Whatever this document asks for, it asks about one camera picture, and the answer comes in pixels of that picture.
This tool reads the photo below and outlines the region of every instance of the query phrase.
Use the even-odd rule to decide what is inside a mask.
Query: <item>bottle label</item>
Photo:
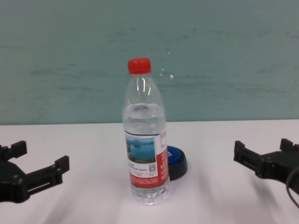
[[[140,188],[164,184],[168,175],[166,131],[159,135],[126,133],[130,178]]]

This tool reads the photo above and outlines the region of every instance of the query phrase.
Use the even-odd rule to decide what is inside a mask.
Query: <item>water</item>
[[[123,125],[126,132],[138,135],[157,135],[165,130],[163,106],[157,104],[133,104],[123,110]],[[131,184],[135,199],[145,205],[162,202],[169,193],[169,178],[155,188],[139,188]]]

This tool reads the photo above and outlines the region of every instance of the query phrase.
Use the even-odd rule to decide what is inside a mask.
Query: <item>plastic bottle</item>
[[[150,75],[148,58],[129,60],[128,70],[131,80],[125,93],[122,121],[131,189],[138,202],[154,205],[169,192],[164,105]]]

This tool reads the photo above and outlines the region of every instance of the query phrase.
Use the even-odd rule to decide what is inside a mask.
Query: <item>bottle bottom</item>
[[[131,190],[138,203],[155,205],[167,199],[169,194],[169,182],[168,178],[164,184],[155,188],[139,188],[131,184]]]

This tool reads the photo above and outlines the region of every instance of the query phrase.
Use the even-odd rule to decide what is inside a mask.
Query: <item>lake picture on label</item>
[[[136,163],[156,162],[154,138],[126,137],[128,158]]]

